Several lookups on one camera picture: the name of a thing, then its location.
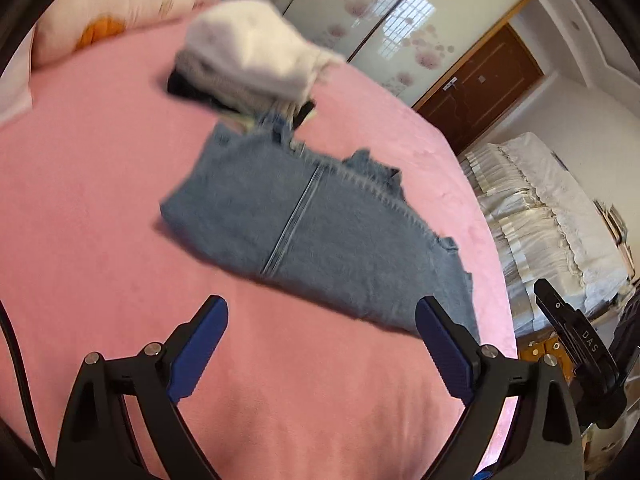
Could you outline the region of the blue denim jacket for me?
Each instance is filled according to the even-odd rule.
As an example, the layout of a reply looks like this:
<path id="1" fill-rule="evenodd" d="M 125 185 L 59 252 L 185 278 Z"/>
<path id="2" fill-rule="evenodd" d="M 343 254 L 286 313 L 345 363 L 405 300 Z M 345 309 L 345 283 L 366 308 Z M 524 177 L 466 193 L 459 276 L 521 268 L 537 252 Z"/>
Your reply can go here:
<path id="1" fill-rule="evenodd" d="M 216 126 L 160 214 L 199 257 L 352 318 L 414 333 L 432 296 L 478 330 L 458 245 L 409 206 L 400 171 L 368 150 L 311 151 L 276 114 L 247 133 Z"/>

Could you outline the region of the stack of folded clothes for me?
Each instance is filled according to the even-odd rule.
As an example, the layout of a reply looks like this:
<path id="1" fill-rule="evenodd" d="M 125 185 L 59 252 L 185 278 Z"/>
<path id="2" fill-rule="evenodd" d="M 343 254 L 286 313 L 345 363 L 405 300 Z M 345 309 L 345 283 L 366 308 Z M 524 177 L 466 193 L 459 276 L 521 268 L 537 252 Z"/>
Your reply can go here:
<path id="1" fill-rule="evenodd" d="M 311 90 L 345 63 L 304 38 L 268 0 L 224 0 L 186 29 L 166 90 L 214 110 L 298 127 L 314 109 Z"/>

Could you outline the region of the pink bed blanket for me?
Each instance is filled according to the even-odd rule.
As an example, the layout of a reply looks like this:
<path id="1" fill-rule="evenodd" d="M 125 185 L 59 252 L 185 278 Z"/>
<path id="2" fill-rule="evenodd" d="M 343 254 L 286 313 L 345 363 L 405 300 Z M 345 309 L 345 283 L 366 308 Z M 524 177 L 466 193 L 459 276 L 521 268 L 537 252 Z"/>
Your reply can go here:
<path id="1" fill-rule="evenodd" d="M 207 297 L 229 325 L 180 412 L 226 479 L 416 479 L 462 406 L 424 344 L 202 263 L 160 201 L 216 124 L 165 92 L 186 23 L 132 32 L 30 77 L 1 130 L 1 299 L 48 448 L 82 359 L 132 356 Z"/>

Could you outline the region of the cream cloth-covered furniture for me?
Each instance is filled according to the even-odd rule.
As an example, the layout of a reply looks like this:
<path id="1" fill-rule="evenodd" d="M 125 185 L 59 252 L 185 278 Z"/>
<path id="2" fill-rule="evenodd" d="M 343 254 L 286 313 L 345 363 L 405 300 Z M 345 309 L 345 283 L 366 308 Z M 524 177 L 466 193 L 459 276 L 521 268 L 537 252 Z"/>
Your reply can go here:
<path id="1" fill-rule="evenodd" d="M 516 336 L 549 325 L 535 300 L 540 278 L 585 315 L 631 291 L 596 204 L 536 134 L 479 145 L 461 167 L 498 250 Z"/>

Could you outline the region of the brown wooden door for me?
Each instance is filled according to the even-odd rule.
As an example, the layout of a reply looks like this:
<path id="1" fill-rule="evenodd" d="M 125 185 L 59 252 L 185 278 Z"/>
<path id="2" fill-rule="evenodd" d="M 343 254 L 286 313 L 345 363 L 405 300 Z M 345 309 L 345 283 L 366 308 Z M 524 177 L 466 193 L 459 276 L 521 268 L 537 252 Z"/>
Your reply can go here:
<path id="1" fill-rule="evenodd" d="M 544 76 L 510 25 L 488 39 L 419 109 L 463 153 Z"/>

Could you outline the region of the floral sliding wardrobe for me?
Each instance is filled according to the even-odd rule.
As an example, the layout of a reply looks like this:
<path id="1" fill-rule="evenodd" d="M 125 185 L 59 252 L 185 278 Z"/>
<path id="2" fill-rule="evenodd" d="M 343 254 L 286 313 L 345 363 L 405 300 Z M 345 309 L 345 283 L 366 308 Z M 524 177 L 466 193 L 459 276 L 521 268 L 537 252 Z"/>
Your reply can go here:
<path id="1" fill-rule="evenodd" d="M 308 40 L 414 105 L 527 0 L 270 0 Z"/>

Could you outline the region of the pink pillow orange print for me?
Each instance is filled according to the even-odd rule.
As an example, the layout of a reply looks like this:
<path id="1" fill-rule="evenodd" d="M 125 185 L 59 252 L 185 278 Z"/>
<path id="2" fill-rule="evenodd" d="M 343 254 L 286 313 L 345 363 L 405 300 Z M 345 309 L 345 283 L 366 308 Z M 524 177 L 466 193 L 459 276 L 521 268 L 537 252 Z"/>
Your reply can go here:
<path id="1" fill-rule="evenodd" d="M 128 30 L 182 18 L 196 0 L 54 0 L 35 28 L 32 62 L 52 64 Z"/>

